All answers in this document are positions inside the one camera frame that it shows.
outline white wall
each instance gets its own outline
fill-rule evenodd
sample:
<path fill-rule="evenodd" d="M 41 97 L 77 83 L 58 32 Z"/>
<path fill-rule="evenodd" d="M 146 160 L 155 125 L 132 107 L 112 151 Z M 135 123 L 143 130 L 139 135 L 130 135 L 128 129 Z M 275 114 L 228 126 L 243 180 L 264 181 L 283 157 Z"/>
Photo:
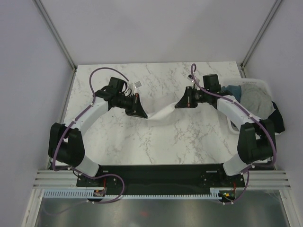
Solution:
<path fill-rule="evenodd" d="M 42 0 L 76 64 L 241 62 L 275 0 Z"/>
<path fill-rule="evenodd" d="M 18 227 L 71 68 L 31 0 L 0 1 L 0 226 Z"/>
<path fill-rule="evenodd" d="M 303 1 L 285 0 L 247 65 L 267 81 L 286 131 L 276 138 L 277 164 L 286 170 L 303 213 Z"/>

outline gray cloth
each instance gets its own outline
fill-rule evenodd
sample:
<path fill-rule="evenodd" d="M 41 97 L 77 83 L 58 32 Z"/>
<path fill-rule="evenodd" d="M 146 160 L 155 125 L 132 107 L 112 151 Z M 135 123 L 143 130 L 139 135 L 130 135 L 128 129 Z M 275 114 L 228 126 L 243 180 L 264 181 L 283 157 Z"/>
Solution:
<path fill-rule="evenodd" d="M 274 111 L 271 97 L 266 90 L 253 84 L 241 85 L 241 105 L 261 119 L 267 119 Z"/>

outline black cloth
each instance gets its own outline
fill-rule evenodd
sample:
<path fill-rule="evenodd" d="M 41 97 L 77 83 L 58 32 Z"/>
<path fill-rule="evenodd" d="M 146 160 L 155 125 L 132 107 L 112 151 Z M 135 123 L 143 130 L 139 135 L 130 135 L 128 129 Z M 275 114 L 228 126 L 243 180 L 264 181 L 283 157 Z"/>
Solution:
<path fill-rule="evenodd" d="M 274 123 L 275 132 L 281 133 L 281 132 L 285 131 L 283 117 L 282 117 L 277 105 L 274 102 L 272 102 L 272 103 L 274 105 L 275 111 L 268 117 L 268 119 L 270 119 Z"/>

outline metal profile rail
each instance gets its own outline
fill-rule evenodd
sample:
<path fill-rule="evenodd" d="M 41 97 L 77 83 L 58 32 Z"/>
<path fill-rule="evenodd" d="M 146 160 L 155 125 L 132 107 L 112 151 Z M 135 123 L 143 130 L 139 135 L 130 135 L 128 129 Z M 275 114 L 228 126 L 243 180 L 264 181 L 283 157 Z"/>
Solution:
<path fill-rule="evenodd" d="M 267 30 L 270 22 L 272 21 L 272 19 L 274 18 L 275 14 L 277 13 L 278 9 L 281 6 L 281 3 L 283 2 L 283 0 L 276 0 L 273 4 L 273 6 L 271 7 L 265 21 L 263 22 L 260 30 L 258 31 L 258 34 L 256 35 L 254 41 L 252 42 L 248 52 L 246 53 L 242 63 L 240 64 L 240 66 L 242 68 L 245 68 L 248 61 L 250 60 L 250 57 L 252 56 L 252 54 L 254 53 L 257 45 L 259 44 L 261 38 L 263 37 L 263 34 L 265 33 L 265 31 Z"/>
<path fill-rule="evenodd" d="M 245 181 L 247 180 L 246 174 L 244 174 L 244 180 Z M 34 182 L 34 189 L 75 189 L 78 188 L 76 187 L 76 183 L 77 183 L 77 177 L 72 173 L 72 171 L 64 170 L 64 171 L 55 172 L 52 170 L 40 170 L 38 171 Z M 290 183 L 288 181 L 285 171 L 256 170 L 256 171 L 250 171 L 250 181 L 247 189 L 248 190 L 285 190 L 285 189 L 290 189 Z"/>
<path fill-rule="evenodd" d="M 49 28 L 50 32 L 54 36 L 56 42 L 58 43 L 59 47 L 61 48 L 66 60 L 70 64 L 73 70 L 76 70 L 77 66 L 74 63 L 73 59 L 71 58 L 70 53 L 68 52 L 63 40 L 61 39 L 57 29 L 55 28 L 50 16 L 48 15 L 46 8 L 44 7 L 41 0 L 33 0 L 33 3 L 36 5 L 38 11 L 40 12 L 43 20 L 45 21 L 47 27 Z"/>

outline black motor joint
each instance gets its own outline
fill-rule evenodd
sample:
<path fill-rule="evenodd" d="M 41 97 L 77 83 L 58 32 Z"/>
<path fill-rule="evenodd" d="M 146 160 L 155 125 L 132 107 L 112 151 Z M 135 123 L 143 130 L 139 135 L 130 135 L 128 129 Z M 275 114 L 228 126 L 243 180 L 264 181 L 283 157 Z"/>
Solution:
<path fill-rule="evenodd" d="M 122 92 L 124 85 L 127 90 L 127 83 L 124 80 L 111 77 L 108 86 L 95 92 L 95 95 L 108 101 L 108 110 L 118 107 L 125 109 L 127 116 L 147 118 L 140 102 L 140 95 L 136 93 L 126 96 L 125 92 Z"/>
<path fill-rule="evenodd" d="M 221 85 L 219 84 L 217 74 L 203 76 L 203 83 L 205 90 L 211 93 L 218 94 L 220 96 L 231 94 L 230 92 L 221 90 Z M 198 106 L 198 103 L 208 103 L 214 108 L 217 108 L 217 100 L 217 97 L 207 94 L 202 90 L 197 90 L 195 86 L 188 86 L 185 88 L 185 93 L 180 101 L 175 105 L 175 108 L 196 108 Z"/>

